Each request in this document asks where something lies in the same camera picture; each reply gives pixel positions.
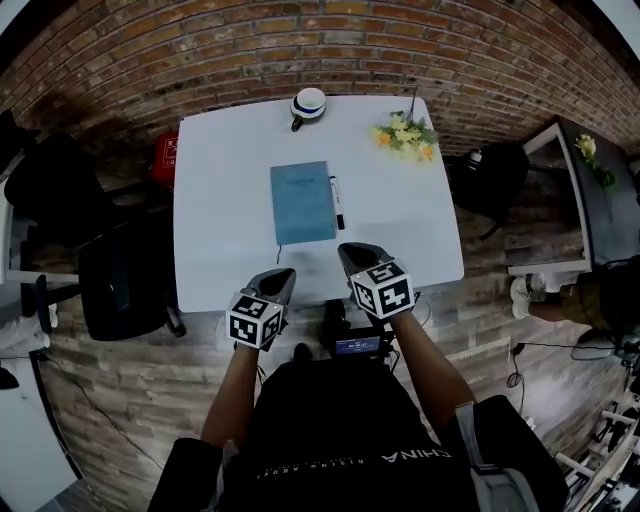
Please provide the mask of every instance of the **pen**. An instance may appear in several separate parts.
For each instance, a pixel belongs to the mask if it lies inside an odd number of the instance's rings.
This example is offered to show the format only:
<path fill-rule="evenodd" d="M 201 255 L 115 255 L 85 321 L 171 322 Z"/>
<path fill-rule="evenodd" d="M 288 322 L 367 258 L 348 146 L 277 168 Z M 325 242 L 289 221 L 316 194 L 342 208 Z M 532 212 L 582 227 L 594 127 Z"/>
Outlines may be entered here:
<path fill-rule="evenodd" d="M 338 220 L 338 229 L 344 229 L 344 214 L 342 213 L 342 200 L 340 199 L 340 190 L 338 189 L 338 178 L 329 176 L 331 183 L 331 195 L 333 196 L 333 207 L 336 210 L 336 218 Z"/>

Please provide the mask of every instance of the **person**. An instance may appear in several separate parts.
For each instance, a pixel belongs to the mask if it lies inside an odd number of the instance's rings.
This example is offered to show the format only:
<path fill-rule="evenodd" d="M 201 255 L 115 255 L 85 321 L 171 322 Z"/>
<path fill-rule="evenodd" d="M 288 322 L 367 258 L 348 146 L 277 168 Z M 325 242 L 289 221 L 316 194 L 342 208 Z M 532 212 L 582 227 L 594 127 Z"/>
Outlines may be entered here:
<path fill-rule="evenodd" d="M 558 293 L 544 293 L 544 283 L 537 278 L 517 277 L 511 283 L 515 318 L 532 315 L 547 322 L 570 320 L 604 333 L 640 334 L 640 298 L 636 293 L 640 257 L 580 274 L 575 284 L 562 286 Z M 533 300 L 536 292 L 542 292 L 544 300 Z"/>
<path fill-rule="evenodd" d="M 508 400 L 476 403 L 410 311 L 390 323 L 439 444 L 389 366 L 366 357 L 318 361 L 298 345 L 254 406 L 260 351 L 239 344 L 200 439 L 175 442 L 149 510 L 479 510 L 456 419 L 469 402 L 483 458 L 520 471 L 540 511 L 563 510 L 560 468 Z"/>

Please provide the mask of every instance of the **black bag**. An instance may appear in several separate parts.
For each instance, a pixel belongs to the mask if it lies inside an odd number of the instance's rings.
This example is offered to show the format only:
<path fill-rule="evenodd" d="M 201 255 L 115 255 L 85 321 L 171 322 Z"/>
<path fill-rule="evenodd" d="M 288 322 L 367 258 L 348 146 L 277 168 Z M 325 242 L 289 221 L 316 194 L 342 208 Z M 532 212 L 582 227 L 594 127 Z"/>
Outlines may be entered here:
<path fill-rule="evenodd" d="M 507 142 L 490 144 L 480 154 L 477 166 L 473 165 L 471 153 L 461 157 L 450 176 L 453 202 L 496 223 L 480 237 L 486 240 L 504 225 L 509 208 L 524 185 L 529 159 L 521 146 Z"/>

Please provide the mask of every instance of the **small screen display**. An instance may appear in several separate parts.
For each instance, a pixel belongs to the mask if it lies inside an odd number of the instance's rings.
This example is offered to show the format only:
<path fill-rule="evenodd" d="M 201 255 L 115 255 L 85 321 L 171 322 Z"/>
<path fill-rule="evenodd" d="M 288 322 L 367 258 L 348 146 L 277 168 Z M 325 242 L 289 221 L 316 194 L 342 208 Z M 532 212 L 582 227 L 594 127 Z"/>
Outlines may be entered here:
<path fill-rule="evenodd" d="M 336 355 L 375 352 L 380 347 L 380 336 L 336 341 Z"/>

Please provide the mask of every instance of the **black office chair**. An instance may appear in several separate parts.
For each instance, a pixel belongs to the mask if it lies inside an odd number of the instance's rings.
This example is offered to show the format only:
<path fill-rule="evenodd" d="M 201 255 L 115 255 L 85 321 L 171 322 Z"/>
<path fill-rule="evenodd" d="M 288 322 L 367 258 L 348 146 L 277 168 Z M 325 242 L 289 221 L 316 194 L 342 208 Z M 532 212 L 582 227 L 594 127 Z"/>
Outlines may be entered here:
<path fill-rule="evenodd" d="M 9 176 L 5 197 L 34 220 L 45 240 L 78 247 L 143 214 L 116 206 L 91 171 L 79 144 L 58 134 L 31 148 Z"/>
<path fill-rule="evenodd" d="M 35 146 L 35 138 L 39 133 L 39 130 L 26 130 L 17 126 L 11 110 L 0 114 L 0 173 L 22 149 L 29 151 Z"/>
<path fill-rule="evenodd" d="M 178 337 L 186 334 L 178 316 L 170 222 L 166 214 L 145 217 L 82 247 L 77 285 L 49 290 L 40 276 L 35 303 L 42 330 L 52 332 L 50 304 L 80 294 L 95 340 L 134 338 L 164 324 Z"/>

